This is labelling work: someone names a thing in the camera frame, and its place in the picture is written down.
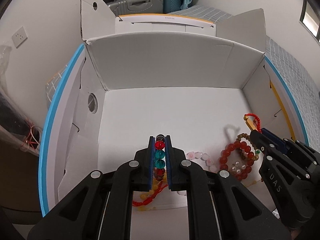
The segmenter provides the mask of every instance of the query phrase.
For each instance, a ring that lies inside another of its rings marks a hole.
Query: wall
[[[303,0],[199,0],[198,4],[232,15],[263,8],[267,35],[304,65],[320,90],[320,44],[300,23]]]
[[[28,39],[17,49],[11,36],[24,26]],[[35,124],[47,113],[45,85],[82,42],[80,0],[12,0],[0,20],[0,44],[12,46],[5,74],[8,96]]]

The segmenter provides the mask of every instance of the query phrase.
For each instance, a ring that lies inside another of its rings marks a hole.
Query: red braided cord
[[[257,120],[257,130],[259,133],[262,133],[261,132],[261,122],[260,122],[260,118],[256,115],[256,114],[251,114],[251,113],[248,113],[248,114],[245,114],[247,116],[253,116],[255,120]]]
[[[149,203],[151,203],[151,202],[153,201],[153,199],[154,199],[165,187],[168,186],[168,184],[166,184],[165,186],[161,187],[161,186],[162,186],[162,183],[163,183],[163,181],[161,181],[161,182],[159,183],[158,189],[156,189],[155,192],[154,192],[150,197],[148,197],[147,199],[145,199],[143,202],[132,201],[132,206],[134,206],[134,207],[146,206],[146,205],[148,205]]]

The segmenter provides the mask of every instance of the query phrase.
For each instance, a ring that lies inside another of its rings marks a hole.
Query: gray suitcase
[[[107,3],[116,16],[139,13],[163,13],[163,0],[114,0]]]

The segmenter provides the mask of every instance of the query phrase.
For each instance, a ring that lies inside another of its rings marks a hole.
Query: green bead
[[[165,154],[163,150],[156,150],[156,154],[155,154],[156,159],[163,159],[164,155]]]
[[[158,169],[163,169],[165,167],[164,160],[156,160],[155,167]]]

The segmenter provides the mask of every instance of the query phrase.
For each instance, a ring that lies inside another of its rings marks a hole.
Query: power outlet
[[[19,47],[27,38],[28,37],[23,26],[12,35],[12,41],[16,48]]]

